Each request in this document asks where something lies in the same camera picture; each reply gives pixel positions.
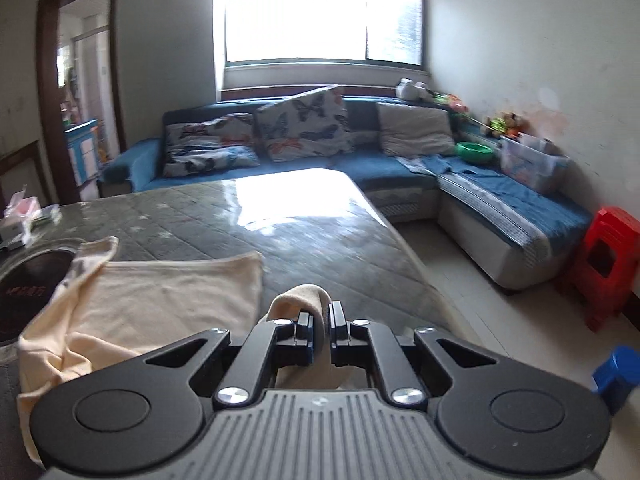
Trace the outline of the cream beige garment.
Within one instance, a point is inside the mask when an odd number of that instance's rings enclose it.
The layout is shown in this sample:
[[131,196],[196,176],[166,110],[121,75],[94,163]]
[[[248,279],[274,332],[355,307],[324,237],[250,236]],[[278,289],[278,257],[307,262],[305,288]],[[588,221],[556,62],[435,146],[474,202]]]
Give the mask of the cream beige garment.
[[35,464],[41,460],[29,419],[45,393],[209,328],[245,335],[257,323],[308,312],[316,331],[314,362],[285,368],[277,385],[334,389],[349,378],[349,368],[330,362],[326,329],[332,298],[322,287],[294,286],[260,315],[260,252],[196,261],[118,261],[117,247],[115,237],[81,244],[51,299],[18,336],[17,413]]

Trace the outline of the blue corner sofa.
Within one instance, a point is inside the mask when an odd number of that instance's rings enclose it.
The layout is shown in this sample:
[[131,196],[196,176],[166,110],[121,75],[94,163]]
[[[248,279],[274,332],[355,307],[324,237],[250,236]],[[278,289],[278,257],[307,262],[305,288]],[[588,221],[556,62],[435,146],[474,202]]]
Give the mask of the blue corner sofa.
[[[495,164],[468,164],[457,155],[397,157],[385,155],[380,144],[376,104],[398,100],[350,98],[343,93],[354,150],[331,157],[273,162],[257,127],[255,112],[265,102],[220,102],[174,110],[163,117],[157,138],[134,144],[106,165],[99,177],[104,196],[149,191],[195,182],[239,179],[258,174],[329,169],[342,172],[390,220],[434,219],[499,286],[521,290],[554,278],[580,243],[592,217],[565,195],[539,194],[504,174]],[[449,114],[457,145],[458,121]],[[253,116],[255,152],[260,165],[198,176],[163,176],[166,127],[180,122],[209,122],[233,113]]]

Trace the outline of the butterfly pillow lying flat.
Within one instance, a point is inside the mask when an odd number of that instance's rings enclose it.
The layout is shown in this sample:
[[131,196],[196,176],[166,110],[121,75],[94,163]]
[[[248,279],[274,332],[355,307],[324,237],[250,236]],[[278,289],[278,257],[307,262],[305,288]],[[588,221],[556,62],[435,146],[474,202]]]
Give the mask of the butterfly pillow lying flat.
[[166,127],[164,177],[259,165],[251,114],[233,113],[209,122],[180,122]]

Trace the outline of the plain grey cushion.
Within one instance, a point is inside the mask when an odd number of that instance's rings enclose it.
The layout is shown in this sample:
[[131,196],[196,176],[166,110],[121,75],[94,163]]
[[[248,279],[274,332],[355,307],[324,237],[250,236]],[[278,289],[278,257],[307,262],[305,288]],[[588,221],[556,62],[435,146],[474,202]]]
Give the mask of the plain grey cushion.
[[449,114],[440,108],[378,103],[380,144],[388,156],[452,155]]

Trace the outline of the green plastic bowl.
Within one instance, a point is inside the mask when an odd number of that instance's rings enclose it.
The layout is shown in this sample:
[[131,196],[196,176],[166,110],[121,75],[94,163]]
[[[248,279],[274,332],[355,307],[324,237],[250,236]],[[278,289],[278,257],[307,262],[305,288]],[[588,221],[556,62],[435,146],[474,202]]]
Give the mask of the green plastic bowl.
[[459,142],[456,145],[456,150],[457,155],[468,164],[486,165],[495,158],[494,150],[484,144]]

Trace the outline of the butterfly pillow standing upright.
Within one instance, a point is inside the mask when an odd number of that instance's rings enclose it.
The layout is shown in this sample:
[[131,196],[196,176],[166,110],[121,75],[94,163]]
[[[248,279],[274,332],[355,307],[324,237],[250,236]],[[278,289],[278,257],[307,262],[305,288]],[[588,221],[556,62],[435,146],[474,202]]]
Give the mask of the butterfly pillow standing upright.
[[341,86],[303,92],[259,107],[257,127],[273,162],[354,150]]

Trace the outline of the clear plastic storage box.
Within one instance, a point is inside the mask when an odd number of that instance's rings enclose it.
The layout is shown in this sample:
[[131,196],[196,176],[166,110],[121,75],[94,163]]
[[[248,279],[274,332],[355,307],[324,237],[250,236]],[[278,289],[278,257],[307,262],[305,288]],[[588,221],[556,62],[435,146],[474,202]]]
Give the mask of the clear plastic storage box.
[[570,159],[550,141],[525,133],[500,140],[501,171],[539,194],[557,191],[569,166]]

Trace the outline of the white plush toy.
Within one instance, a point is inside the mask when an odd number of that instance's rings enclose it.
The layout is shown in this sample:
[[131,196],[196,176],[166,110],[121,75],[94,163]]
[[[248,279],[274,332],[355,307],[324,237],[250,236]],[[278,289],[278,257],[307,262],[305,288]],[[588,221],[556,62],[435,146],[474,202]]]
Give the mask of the white plush toy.
[[408,102],[431,102],[432,92],[423,81],[401,78],[395,89],[398,99]]

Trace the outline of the red plastic stool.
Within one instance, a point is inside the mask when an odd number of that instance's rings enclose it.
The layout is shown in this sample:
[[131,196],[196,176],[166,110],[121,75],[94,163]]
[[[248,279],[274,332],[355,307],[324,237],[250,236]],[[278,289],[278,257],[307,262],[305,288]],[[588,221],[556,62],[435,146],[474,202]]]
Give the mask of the red plastic stool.
[[623,311],[639,271],[639,220],[616,206],[601,208],[575,247],[556,287],[584,306],[587,327],[597,332]]

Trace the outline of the black induction cooktop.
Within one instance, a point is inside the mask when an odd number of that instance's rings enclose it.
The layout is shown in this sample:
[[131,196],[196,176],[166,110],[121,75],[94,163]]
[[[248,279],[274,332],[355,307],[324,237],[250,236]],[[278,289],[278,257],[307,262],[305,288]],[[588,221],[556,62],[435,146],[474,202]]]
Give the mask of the black induction cooktop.
[[76,256],[77,240],[32,246],[1,266],[1,345],[13,344],[47,305]]

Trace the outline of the blue plastic stool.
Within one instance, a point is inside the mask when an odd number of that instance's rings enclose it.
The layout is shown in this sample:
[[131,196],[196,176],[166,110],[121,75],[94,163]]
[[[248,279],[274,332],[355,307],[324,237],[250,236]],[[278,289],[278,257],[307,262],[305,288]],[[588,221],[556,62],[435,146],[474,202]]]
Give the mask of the blue plastic stool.
[[615,416],[634,389],[639,387],[639,352],[628,346],[617,347],[593,372],[592,379],[596,386],[594,392],[600,396],[608,412]]

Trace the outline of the brown plush toys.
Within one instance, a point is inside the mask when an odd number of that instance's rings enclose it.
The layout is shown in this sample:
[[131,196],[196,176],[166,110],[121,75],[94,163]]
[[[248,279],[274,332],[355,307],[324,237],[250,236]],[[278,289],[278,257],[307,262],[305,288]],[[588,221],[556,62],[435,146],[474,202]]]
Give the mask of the brown plush toys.
[[486,117],[482,125],[482,133],[490,138],[505,136],[511,140],[518,140],[522,133],[526,133],[528,121],[515,113],[500,113],[494,117]]

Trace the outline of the pink tissue pack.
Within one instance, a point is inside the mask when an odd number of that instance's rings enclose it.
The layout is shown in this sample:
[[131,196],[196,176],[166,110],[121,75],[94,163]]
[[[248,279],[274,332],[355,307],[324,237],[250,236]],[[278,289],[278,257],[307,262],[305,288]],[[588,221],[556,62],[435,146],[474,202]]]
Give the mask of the pink tissue pack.
[[3,211],[4,222],[32,222],[40,214],[41,206],[37,196],[27,195],[27,186],[14,193]]

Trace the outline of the dark wooden door frame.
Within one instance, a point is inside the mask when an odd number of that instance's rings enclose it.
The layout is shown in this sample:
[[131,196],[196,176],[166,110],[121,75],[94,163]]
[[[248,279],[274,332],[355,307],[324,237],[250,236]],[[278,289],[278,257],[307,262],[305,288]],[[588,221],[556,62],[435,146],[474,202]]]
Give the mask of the dark wooden door frame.
[[[39,0],[36,21],[36,73],[40,125],[56,196],[58,196],[58,202],[63,205],[80,201],[63,132],[58,98],[58,72],[55,64],[58,48],[58,11],[61,6],[74,1],[76,0]],[[110,22],[107,31],[110,34],[112,100],[118,147],[124,150],[127,147],[127,141],[120,107],[116,18],[117,0],[110,0],[108,9]]]

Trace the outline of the window with frame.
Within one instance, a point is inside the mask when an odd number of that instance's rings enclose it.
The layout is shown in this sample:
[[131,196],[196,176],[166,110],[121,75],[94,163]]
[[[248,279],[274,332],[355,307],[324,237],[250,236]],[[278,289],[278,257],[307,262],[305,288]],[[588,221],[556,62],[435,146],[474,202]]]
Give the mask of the window with frame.
[[424,0],[222,0],[232,65],[355,62],[419,67]]

